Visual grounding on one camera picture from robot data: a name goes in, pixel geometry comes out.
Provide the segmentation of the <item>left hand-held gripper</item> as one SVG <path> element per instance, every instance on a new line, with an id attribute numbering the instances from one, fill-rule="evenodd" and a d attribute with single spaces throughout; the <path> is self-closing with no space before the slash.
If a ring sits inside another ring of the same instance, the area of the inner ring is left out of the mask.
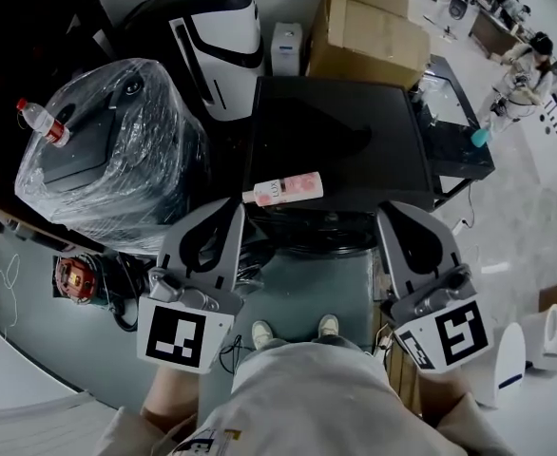
<path id="1" fill-rule="evenodd" d="M 243 304 L 235 286 L 244 221 L 241 199 L 220 199 L 169 228 L 138 302 L 140 359 L 210 372 Z"/>

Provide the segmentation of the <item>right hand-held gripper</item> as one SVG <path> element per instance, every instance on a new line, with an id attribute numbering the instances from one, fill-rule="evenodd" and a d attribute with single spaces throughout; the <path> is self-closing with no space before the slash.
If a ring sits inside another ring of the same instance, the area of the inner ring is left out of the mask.
<path id="1" fill-rule="evenodd" d="M 451 229 L 398 201 L 381 203 L 375 221 L 391 278 L 380 309 L 419 371 L 445 373 L 491 349 L 491 319 Z"/>

